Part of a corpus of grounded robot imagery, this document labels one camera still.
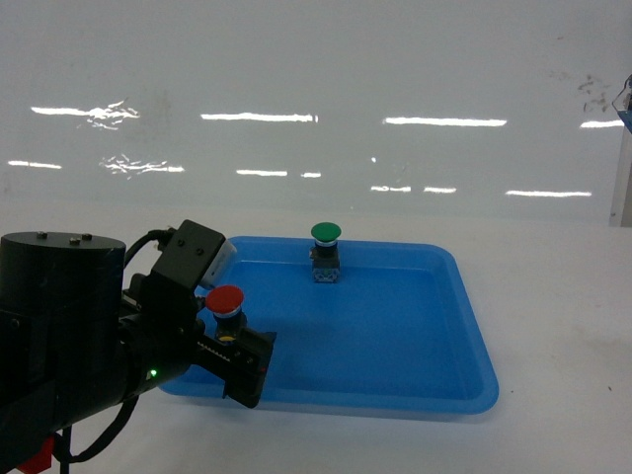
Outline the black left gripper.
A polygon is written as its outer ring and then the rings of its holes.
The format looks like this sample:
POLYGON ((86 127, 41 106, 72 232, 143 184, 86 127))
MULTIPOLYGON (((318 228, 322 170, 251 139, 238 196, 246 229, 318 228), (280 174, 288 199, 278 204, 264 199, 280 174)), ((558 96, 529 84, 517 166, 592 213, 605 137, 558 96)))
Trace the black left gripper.
POLYGON ((195 355, 195 365, 224 382, 223 398, 254 409, 261 400, 277 333, 241 328, 231 343, 201 335, 196 288, 154 274, 132 277, 123 292, 119 318, 127 355, 124 398, 179 377, 195 355))

